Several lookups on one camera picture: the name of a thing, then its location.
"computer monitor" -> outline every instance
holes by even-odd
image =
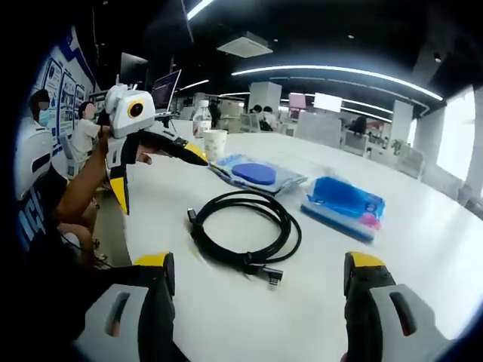
[[[122,53],[119,82],[124,84],[138,84],[137,89],[144,89],[148,66],[149,64],[146,59],[136,57],[132,54]]]
[[[342,98],[330,96],[329,94],[315,93],[314,108],[340,113],[341,106]]]
[[[176,88],[180,75],[181,70],[177,70],[176,72],[172,72],[154,82],[151,95],[154,100],[156,113],[169,112],[174,89]]]

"human arm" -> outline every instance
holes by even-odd
[[[94,147],[91,157],[69,183],[55,209],[59,221],[75,223],[88,207],[106,175],[107,137]]]

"black shirt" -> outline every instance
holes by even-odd
[[[77,338],[84,329],[85,312],[99,294],[91,293],[92,272],[77,264],[57,230],[53,215],[66,184],[51,167],[17,202],[16,210],[23,317],[27,333],[42,341],[46,351]]]

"pink object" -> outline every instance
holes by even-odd
[[[380,221],[373,213],[363,213],[358,221],[363,225],[369,226],[370,228],[376,230],[380,229]]]
[[[290,93],[288,95],[288,105],[290,106],[290,108],[305,109],[305,94]]]

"desk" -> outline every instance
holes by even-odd
[[[462,332],[483,298],[483,222],[456,202],[367,159],[277,133],[230,134],[228,152],[244,152],[306,174],[322,166],[386,199],[372,244],[357,242],[299,211],[302,190],[278,198],[303,230],[299,251],[273,265],[278,287],[198,254],[186,217],[234,187],[212,172],[173,158],[128,167],[131,215],[125,235],[131,260],[171,250],[176,263],[174,341],[192,362],[339,361],[347,349],[343,260],[348,250],[380,257],[399,283],[435,311],[447,338]],[[270,221],[248,210],[223,210],[205,223],[219,244],[236,251],[275,240]],[[292,234],[286,252],[294,243]]]

